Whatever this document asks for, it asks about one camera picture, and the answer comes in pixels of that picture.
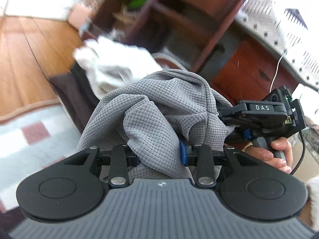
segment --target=checkered rug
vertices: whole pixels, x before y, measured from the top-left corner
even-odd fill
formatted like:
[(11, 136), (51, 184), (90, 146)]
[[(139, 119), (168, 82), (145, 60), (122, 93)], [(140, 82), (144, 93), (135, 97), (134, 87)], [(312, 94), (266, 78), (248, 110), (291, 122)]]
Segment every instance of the checkered rug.
[(74, 154), (80, 136), (61, 105), (0, 126), (0, 213), (18, 206), (16, 189), (24, 178)]

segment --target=white cable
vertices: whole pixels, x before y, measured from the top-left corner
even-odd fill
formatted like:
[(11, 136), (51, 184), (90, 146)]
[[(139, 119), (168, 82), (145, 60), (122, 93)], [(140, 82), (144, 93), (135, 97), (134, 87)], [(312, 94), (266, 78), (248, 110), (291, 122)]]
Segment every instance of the white cable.
[[(292, 48), (294, 45), (297, 45), (298, 43), (299, 43), (299, 41), (298, 41), (297, 43), (293, 44), (293, 45), (292, 45), (291, 47), (289, 47), (288, 49)], [(287, 54), (288, 49), (285, 49), (284, 53), (281, 55), (281, 57), (280, 57), (279, 60), (278, 60), (276, 73), (275, 73), (274, 79), (272, 79), (272, 85), (270, 86), (269, 93), (272, 92), (272, 86), (274, 85), (274, 81), (275, 81), (276, 76), (277, 76), (277, 73), (278, 73), (279, 63), (280, 63), (280, 61), (283, 59), (283, 57)]]

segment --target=wooden floor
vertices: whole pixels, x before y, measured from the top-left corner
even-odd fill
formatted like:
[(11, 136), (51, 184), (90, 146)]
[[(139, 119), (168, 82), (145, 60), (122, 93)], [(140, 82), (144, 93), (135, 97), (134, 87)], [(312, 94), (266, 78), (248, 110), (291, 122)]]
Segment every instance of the wooden floor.
[(67, 22), (0, 18), (0, 116), (29, 104), (56, 99), (46, 77), (68, 71), (82, 46)]

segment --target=finger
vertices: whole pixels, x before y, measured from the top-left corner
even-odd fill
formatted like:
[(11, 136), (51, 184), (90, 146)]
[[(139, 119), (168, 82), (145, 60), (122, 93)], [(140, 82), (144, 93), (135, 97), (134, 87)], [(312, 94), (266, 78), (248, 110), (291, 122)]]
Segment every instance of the finger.
[(287, 165), (291, 167), (293, 156), (292, 156), (291, 144), (288, 141), (288, 139), (285, 137), (281, 137), (275, 141), (272, 141), (271, 147), (277, 151), (280, 151), (280, 150), (284, 151)]
[(274, 158), (274, 155), (272, 154), (272, 152), (264, 149), (264, 148), (257, 148), (257, 147), (253, 147), (253, 146), (249, 146), (246, 148), (245, 153), (259, 159), (262, 161), (265, 160), (271, 160)]
[(272, 167), (275, 167), (277, 169), (280, 169), (282, 167), (287, 166), (287, 162), (285, 160), (282, 160), (280, 158), (273, 158), (270, 161), (264, 161), (266, 164), (271, 165)]
[(288, 165), (286, 165), (285, 167), (279, 168), (279, 170), (281, 170), (285, 173), (288, 173), (288, 174), (291, 173), (291, 168)]

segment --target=gray cloth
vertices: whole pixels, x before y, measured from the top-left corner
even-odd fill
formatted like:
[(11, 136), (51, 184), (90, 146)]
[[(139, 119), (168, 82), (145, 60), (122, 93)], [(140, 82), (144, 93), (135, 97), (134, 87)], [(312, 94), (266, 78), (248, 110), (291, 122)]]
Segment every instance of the gray cloth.
[[(153, 73), (103, 97), (81, 136), (78, 149), (111, 150), (125, 144), (141, 164), (129, 170), (136, 177), (192, 178), (181, 164), (177, 135), (193, 144), (223, 150), (233, 127), (217, 117), (216, 103), (231, 106), (201, 76), (170, 69)], [(107, 176), (104, 168), (101, 178)]]

